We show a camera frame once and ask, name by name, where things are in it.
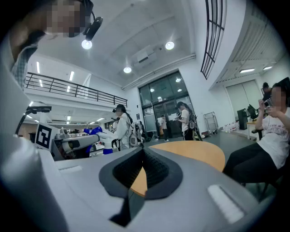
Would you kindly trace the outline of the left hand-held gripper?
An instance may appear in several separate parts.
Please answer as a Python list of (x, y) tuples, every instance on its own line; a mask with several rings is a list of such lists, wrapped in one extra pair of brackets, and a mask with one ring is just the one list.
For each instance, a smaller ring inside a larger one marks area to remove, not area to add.
[(39, 123), (35, 136), (35, 146), (50, 152), (54, 160), (65, 160), (64, 151), (74, 151), (85, 148), (100, 140), (99, 135), (69, 138), (63, 127), (58, 129), (48, 124)]

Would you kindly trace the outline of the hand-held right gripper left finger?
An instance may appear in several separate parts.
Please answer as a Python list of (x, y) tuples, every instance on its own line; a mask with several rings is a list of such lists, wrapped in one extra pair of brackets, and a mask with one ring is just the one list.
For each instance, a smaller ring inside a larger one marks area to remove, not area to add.
[(54, 192), (70, 232), (142, 232), (142, 206), (129, 188), (140, 172), (143, 149), (54, 162)]

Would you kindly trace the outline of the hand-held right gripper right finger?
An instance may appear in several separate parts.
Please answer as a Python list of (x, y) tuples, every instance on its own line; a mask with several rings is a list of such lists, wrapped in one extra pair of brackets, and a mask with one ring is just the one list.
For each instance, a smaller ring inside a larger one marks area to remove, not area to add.
[(127, 226), (131, 232), (240, 232), (260, 218), (260, 205), (244, 187), (212, 166), (149, 149), (177, 163), (183, 180), (167, 198), (146, 200)]

